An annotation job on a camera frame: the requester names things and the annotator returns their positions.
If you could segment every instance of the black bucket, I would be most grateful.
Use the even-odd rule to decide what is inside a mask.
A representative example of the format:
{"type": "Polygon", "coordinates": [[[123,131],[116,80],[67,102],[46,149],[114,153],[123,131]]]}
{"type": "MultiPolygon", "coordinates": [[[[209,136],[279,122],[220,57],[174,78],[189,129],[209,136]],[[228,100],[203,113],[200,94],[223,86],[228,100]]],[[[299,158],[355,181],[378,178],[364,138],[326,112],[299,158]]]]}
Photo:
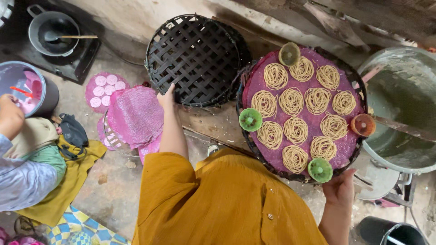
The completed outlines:
{"type": "Polygon", "coordinates": [[[426,245],[424,235],[414,226],[373,216],[364,218],[357,232],[369,245],[395,245],[388,241],[388,236],[406,245],[426,245]]]}

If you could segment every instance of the mustard yellow shirt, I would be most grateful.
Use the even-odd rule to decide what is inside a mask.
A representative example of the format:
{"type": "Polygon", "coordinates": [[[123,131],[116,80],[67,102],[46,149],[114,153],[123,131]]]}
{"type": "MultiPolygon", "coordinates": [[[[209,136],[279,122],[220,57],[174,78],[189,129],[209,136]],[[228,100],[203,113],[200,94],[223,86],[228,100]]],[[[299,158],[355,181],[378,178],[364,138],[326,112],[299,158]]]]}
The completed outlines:
{"type": "Polygon", "coordinates": [[[327,245],[304,201],[253,158],[224,149],[195,172],[175,153],[144,162],[133,245],[327,245]]]}

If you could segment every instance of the stove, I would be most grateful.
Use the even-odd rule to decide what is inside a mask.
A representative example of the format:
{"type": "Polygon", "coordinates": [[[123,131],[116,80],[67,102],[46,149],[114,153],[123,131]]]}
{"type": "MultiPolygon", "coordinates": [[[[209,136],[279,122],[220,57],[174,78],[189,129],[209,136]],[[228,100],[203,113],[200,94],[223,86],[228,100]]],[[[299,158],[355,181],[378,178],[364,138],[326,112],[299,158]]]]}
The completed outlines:
{"type": "MultiPolygon", "coordinates": [[[[99,39],[79,39],[73,53],[63,56],[47,56],[35,49],[29,40],[28,28],[32,17],[26,9],[30,3],[16,0],[13,17],[0,29],[0,63],[11,60],[30,63],[64,79],[83,84],[101,45],[99,39]]],[[[44,4],[46,11],[64,12],[59,7],[44,4]]],[[[81,35],[95,35],[75,20],[81,35]]]]}

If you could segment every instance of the checkered mat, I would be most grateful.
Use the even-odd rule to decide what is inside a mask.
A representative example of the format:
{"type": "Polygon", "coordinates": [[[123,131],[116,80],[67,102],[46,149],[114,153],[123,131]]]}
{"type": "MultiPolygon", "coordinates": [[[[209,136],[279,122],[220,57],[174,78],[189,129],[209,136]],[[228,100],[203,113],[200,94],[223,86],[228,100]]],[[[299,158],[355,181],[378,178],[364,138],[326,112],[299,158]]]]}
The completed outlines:
{"type": "Polygon", "coordinates": [[[58,225],[47,228],[49,245],[130,245],[131,242],[69,206],[58,225]]]}

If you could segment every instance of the bucket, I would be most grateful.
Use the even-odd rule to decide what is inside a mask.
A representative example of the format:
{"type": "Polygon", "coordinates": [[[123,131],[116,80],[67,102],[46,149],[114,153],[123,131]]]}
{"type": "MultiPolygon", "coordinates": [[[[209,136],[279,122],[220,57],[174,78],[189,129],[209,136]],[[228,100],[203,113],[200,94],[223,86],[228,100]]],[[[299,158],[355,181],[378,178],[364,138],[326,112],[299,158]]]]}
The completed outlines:
{"type": "MultiPolygon", "coordinates": [[[[368,81],[368,106],[377,116],[436,132],[436,55],[413,47],[387,48],[358,69],[365,75],[385,67],[368,81]]],[[[377,123],[363,143],[378,165],[409,174],[436,169],[436,143],[377,123]]]]}
{"type": "Polygon", "coordinates": [[[12,94],[24,101],[26,96],[23,93],[10,89],[11,86],[15,86],[28,91],[24,87],[27,81],[24,71],[32,71],[38,75],[42,84],[41,100],[31,112],[25,115],[25,117],[44,116],[51,113],[59,101],[58,87],[54,82],[47,80],[34,66],[30,64],[21,61],[8,61],[0,64],[0,95],[12,94]]]}
{"type": "Polygon", "coordinates": [[[407,223],[395,223],[368,216],[357,225],[356,229],[369,245],[395,245],[388,241],[388,236],[406,245],[426,245],[422,233],[407,223]]]}

